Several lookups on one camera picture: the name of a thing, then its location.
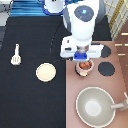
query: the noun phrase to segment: pink table surface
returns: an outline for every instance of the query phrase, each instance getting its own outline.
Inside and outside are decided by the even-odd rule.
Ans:
[[[87,77],[80,77],[75,72],[75,62],[66,61],[66,128],[91,128],[81,121],[76,112],[76,98],[80,91],[86,87],[100,87],[106,90],[119,103],[125,99],[125,83],[113,41],[98,41],[111,48],[111,55],[106,58],[92,59],[94,69]],[[110,62],[115,67],[115,74],[109,77],[102,76],[98,72],[98,65],[101,62]],[[128,110],[116,111],[113,122],[106,128],[128,128]]]

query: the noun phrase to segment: white bowl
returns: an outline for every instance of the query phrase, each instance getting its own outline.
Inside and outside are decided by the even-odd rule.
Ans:
[[[114,119],[116,109],[111,109],[113,98],[99,87],[82,90],[76,100],[76,110],[80,119],[91,127],[106,127]]]

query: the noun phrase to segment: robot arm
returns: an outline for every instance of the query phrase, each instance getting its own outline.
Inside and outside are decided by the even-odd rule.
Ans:
[[[72,33],[64,37],[60,56],[73,57],[74,61],[88,61],[99,58],[103,45],[91,45],[95,24],[100,22],[105,12],[103,0],[84,0],[67,5],[63,12],[65,28]]]

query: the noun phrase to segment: small bowl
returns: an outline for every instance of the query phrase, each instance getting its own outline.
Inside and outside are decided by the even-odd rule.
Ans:
[[[94,68],[94,63],[92,60],[89,60],[87,62],[85,62],[86,64],[83,63],[80,63],[80,62],[77,62],[76,64],[76,71],[77,73],[80,75],[80,76],[87,76],[89,75],[93,68]]]
[[[82,90],[76,100],[76,110],[80,119],[91,127],[103,128],[114,119],[116,110],[111,109],[114,100],[108,92],[99,87]]]

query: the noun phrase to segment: black table surface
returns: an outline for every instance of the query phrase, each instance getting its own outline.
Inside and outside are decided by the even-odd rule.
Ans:
[[[0,51],[0,128],[66,128],[66,61],[54,62],[60,59],[63,36],[69,34],[63,26],[49,55],[51,39],[61,22],[55,17],[7,20]],[[22,59],[19,66],[11,64],[16,43]],[[47,83],[36,77],[36,69],[43,63],[53,64],[57,71]]]

